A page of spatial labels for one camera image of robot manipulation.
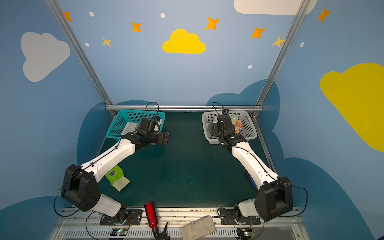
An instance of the yellow star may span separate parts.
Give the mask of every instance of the yellow star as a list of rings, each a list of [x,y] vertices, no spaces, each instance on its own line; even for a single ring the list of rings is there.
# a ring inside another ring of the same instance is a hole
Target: yellow star
[[[133,22],[131,22],[131,23],[132,23],[132,26],[133,26],[132,32],[134,32],[134,31],[141,32],[141,30],[140,30],[141,23],[138,23],[138,24],[133,23]]]
[[[214,20],[214,19],[208,18],[208,26],[205,30],[213,29],[216,31],[216,24],[218,21],[219,19]]]
[[[265,30],[265,28],[263,29],[258,29],[257,27],[255,27],[255,32],[253,33],[253,35],[251,36],[251,39],[252,38],[258,38],[260,39],[262,37],[262,32]]]
[[[111,46],[109,45],[109,42],[112,41],[112,40],[108,40],[108,41],[107,41],[107,40],[105,40],[104,38],[103,38],[103,40],[104,40],[103,45],[108,45],[109,47],[111,47]]]
[[[66,12],[66,13],[64,13],[64,16],[65,16],[65,18],[68,20],[68,21],[72,21],[72,19],[70,18],[70,12]]]
[[[323,12],[321,13],[321,15],[320,15],[317,19],[318,19],[318,20],[320,19],[321,22],[323,23],[325,17],[326,17],[330,12],[331,12],[331,11],[327,11],[327,10],[324,8]]]
[[[274,43],[274,44],[272,44],[272,45],[277,45],[277,46],[279,46],[279,48],[280,48],[281,43],[284,42],[285,39],[282,39],[282,40],[281,40],[281,39],[280,39],[280,36],[278,36],[277,38],[278,38],[278,39],[277,39],[277,42]]]

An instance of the gray plastic basket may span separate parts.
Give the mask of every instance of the gray plastic basket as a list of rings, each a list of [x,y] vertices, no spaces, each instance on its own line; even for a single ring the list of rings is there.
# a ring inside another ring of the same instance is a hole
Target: gray plastic basket
[[[251,140],[255,139],[257,137],[256,128],[252,122],[251,116],[248,114],[247,111],[239,110],[239,111],[229,111],[229,114],[235,114],[243,124],[243,128],[240,129],[240,134],[245,137],[245,139]],[[214,112],[205,112],[203,113],[202,121],[203,121],[203,130],[205,134],[205,138],[208,140],[209,144],[218,144],[218,137],[214,137],[211,134],[209,134],[207,123],[213,122],[215,117],[217,117],[218,114],[216,111]]]

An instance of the black mounting plate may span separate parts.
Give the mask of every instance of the black mounting plate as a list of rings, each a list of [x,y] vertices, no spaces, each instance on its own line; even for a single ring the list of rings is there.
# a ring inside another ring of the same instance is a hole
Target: black mounting plate
[[[127,209],[126,210],[128,215],[127,215],[127,221],[124,224],[118,224],[118,222],[113,218],[108,215],[101,215],[101,220],[100,220],[100,225],[101,226],[125,226],[129,225],[131,223],[130,217],[132,219],[132,224],[131,225],[140,225],[141,222],[141,215],[143,213],[143,210],[141,209]]]
[[[233,209],[220,209],[220,214],[221,216],[223,216],[223,218],[220,218],[222,225],[238,225],[238,223],[235,221]],[[252,218],[253,223],[255,225],[260,224],[259,216],[250,216],[250,218]],[[248,218],[247,222],[244,223],[244,225],[251,225],[251,220]]]

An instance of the basket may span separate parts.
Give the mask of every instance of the basket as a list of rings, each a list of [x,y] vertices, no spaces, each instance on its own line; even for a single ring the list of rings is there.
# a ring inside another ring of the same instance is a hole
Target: basket
[[[116,141],[119,141],[121,138],[120,134],[123,131],[127,122],[140,123],[142,118],[153,118],[156,115],[155,111],[145,111],[145,115],[143,115],[143,113],[144,111],[142,110],[120,110],[116,115],[115,119],[113,119],[105,136],[107,138],[112,138]],[[166,114],[163,112],[158,112],[157,116],[162,119],[159,131],[161,132],[161,130],[163,129]]]
[[[251,139],[255,139],[257,137],[256,128],[252,123],[251,116],[248,114],[247,111],[233,110],[233,111],[229,111],[229,114],[235,114],[238,117],[238,119],[240,119],[241,123],[243,124],[243,128],[240,129],[240,134],[243,135],[247,141]],[[218,137],[214,137],[211,134],[209,134],[209,130],[207,128],[207,123],[213,122],[213,120],[217,116],[218,114],[216,111],[203,113],[203,117],[202,117],[203,130],[204,130],[205,138],[209,141],[209,144],[219,144]]]

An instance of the gray cleaning pad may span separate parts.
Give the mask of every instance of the gray cleaning pad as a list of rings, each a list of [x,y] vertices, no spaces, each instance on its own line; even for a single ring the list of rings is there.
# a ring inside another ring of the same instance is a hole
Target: gray cleaning pad
[[[197,220],[181,228],[183,240],[196,240],[216,231],[214,221],[211,216]]]

